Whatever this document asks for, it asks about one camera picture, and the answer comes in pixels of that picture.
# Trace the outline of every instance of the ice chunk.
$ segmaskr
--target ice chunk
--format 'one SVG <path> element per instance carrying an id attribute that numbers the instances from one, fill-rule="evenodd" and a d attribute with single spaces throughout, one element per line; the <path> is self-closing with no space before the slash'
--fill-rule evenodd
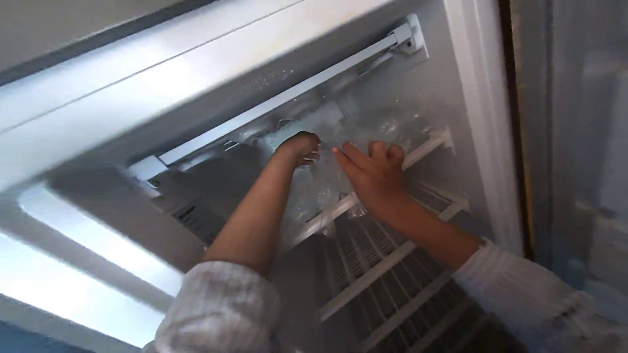
<path id="1" fill-rule="evenodd" d="M 371 112 L 354 109 L 353 114 L 348 114 L 337 100 L 328 100 L 316 106 L 313 103 L 300 105 L 304 106 L 309 109 L 300 111 L 296 117 L 275 116 L 274 123 L 257 123 L 255 128 L 244 126 L 239 132 L 246 137 L 239 142 L 259 149 L 261 164 L 267 162 L 283 141 L 299 131 L 315 133 L 321 139 L 320 159 L 313 166 L 297 168 L 293 176 L 282 223 L 282 242 L 290 241 L 306 222 L 318 214 L 329 212 L 342 197 L 352 192 L 349 179 L 331 152 L 334 146 L 350 141 L 367 153 L 370 142 L 383 141 L 398 144 L 408 153 L 427 140 L 429 132 L 425 119 L 415 108 L 392 107 Z M 268 128 L 271 124 L 275 124 L 276 128 Z M 266 127 L 266 133 L 260 133 L 260 126 Z M 247 133 L 247 128 L 254 133 Z M 354 216 L 359 216 L 364 209 L 356 208 L 352 212 Z"/>

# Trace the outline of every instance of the rolled-up sleeve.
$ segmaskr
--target rolled-up sleeve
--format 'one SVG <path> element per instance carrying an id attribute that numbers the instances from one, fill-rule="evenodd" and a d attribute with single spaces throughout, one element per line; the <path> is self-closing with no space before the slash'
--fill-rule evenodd
<path id="1" fill-rule="evenodd" d="M 271 352 L 279 296 L 257 272 L 210 261 L 185 275 L 145 352 Z"/>
<path id="2" fill-rule="evenodd" d="M 453 275 L 530 352 L 625 352 L 628 332 L 552 272 L 487 241 Z"/>

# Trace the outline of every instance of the freezer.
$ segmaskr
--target freezer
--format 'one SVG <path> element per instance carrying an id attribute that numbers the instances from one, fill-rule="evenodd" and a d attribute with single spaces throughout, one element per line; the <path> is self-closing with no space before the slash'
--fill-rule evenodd
<path id="1" fill-rule="evenodd" d="M 330 149 L 399 144 L 417 201 L 522 254 L 501 45 L 495 1 L 216 1 L 1 86 L 0 292 L 143 346 L 307 130 L 321 160 L 295 172 L 270 276 L 280 340 L 462 350 L 489 317 L 364 211 Z"/>

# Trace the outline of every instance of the wire rack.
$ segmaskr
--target wire rack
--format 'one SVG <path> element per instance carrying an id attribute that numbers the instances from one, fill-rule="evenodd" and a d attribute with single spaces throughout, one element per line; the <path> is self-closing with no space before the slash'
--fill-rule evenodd
<path id="1" fill-rule="evenodd" d="M 421 183 L 410 181 L 409 189 L 441 219 L 466 208 L 466 201 Z M 324 240 L 330 291 L 320 319 L 345 310 L 359 351 L 461 351 L 486 323 L 449 270 L 386 224 L 343 214 L 335 227 Z"/>
<path id="2" fill-rule="evenodd" d="M 444 220 L 466 207 L 465 200 L 445 197 L 420 183 L 411 183 L 410 192 Z M 349 219 L 342 214 L 335 219 L 335 227 L 337 236 L 325 241 L 331 280 L 327 302 L 320 309 L 323 321 L 416 249 L 402 234 L 368 215 Z"/>

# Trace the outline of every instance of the finger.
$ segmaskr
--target finger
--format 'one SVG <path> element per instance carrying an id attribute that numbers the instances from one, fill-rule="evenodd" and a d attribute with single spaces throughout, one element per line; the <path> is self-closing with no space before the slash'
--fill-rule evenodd
<path id="1" fill-rule="evenodd" d="M 399 166 L 399 167 L 401 167 L 401 165 L 403 164 L 403 159 L 405 155 L 406 153 L 403 151 L 403 148 L 401 148 L 398 144 L 394 144 L 390 146 L 387 153 L 388 160 L 394 166 Z"/>
<path id="2" fill-rule="evenodd" d="M 369 143 L 369 156 L 378 161 L 386 161 L 386 144 L 382 141 L 373 141 Z"/>
<path id="3" fill-rule="evenodd" d="M 361 169 L 365 169 L 369 165 L 371 165 L 371 159 L 367 155 L 363 154 L 354 145 L 348 142 L 345 142 L 342 144 L 342 148 L 345 150 L 346 155 L 349 156 L 349 158 L 351 158 L 353 163 L 355 163 L 355 165 L 357 165 Z"/>
<path id="4" fill-rule="evenodd" d="M 332 148 L 332 151 L 333 151 L 333 155 L 336 156 L 336 160 L 338 161 L 338 164 L 340 165 L 342 170 L 347 174 L 349 179 L 353 179 L 357 177 L 357 175 L 362 172 L 360 168 L 358 168 L 357 165 L 351 162 L 349 157 L 347 157 L 347 155 L 345 155 L 345 153 L 341 151 L 340 148 L 334 147 Z"/>
<path id="5" fill-rule="evenodd" d="M 320 159 L 320 155 L 316 152 L 312 152 L 312 153 L 308 153 L 307 155 L 305 155 L 304 158 L 307 158 L 309 160 L 318 160 Z"/>

